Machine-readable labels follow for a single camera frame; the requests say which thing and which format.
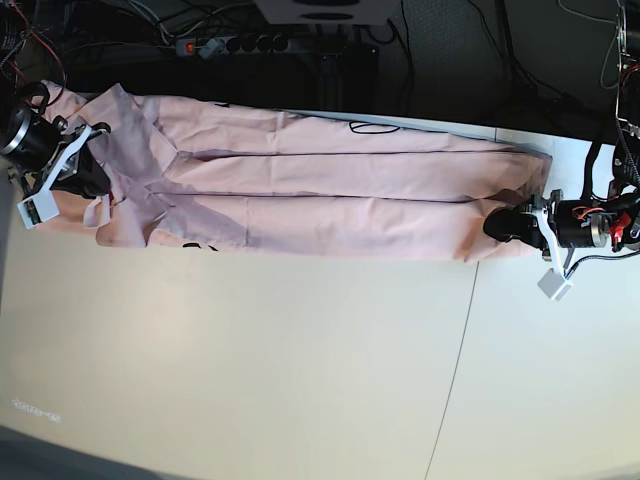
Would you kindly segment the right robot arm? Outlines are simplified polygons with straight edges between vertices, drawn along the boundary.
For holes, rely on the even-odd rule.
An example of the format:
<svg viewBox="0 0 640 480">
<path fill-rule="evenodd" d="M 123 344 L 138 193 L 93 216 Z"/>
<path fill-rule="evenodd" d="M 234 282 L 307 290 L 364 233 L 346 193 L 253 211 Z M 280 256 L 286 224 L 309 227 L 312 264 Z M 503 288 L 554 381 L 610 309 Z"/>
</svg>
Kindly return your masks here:
<svg viewBox="0 0 640 480">
<path fill-rule="evenodd" d="M 35 28 L 37 16 L 27 17 L 14 1 L 1 3 L 1 158 L 9 163 L 9 177 L 26 198 L 46 190 L 66 191 L 85 199 L 107 195 L 110 179 L 91 154 L 87 143 L 108 134 L 106 123 L 80 124 L 46 118 L 47 109 L 62 95 L 52 97 L 42 82 L 29 82 L 16 57 L 30 40 L 62 62 Z"/>
</svg>

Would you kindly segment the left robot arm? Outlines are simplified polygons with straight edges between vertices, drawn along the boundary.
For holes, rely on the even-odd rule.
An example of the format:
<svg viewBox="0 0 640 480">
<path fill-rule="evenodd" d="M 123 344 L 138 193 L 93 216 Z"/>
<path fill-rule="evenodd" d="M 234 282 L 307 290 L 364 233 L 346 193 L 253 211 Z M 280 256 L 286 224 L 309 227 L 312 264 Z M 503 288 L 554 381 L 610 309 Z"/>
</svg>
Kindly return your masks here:
<svg viewBox="0 0 640 480">
<path fill-rule="evenodd" d="M 588 260 L 619 261 L 639 255 L 639 3 L 618 3 L 614 44 L 618 48 L 616 97 L 612 111 L 585 158 L 583 187 L 576 200 L 564 200 L 555 190 L 548 199 L 534 195 L 524 203 L 491 213 L 483 229 L 493 239 L 518 240 L 548 255 L 602 248 L 611 256 L 588 255 Z M 605 197 L 593 191 L 595 165 L 604 137 L 613 129 L 613 179 Z"/>
</svg>

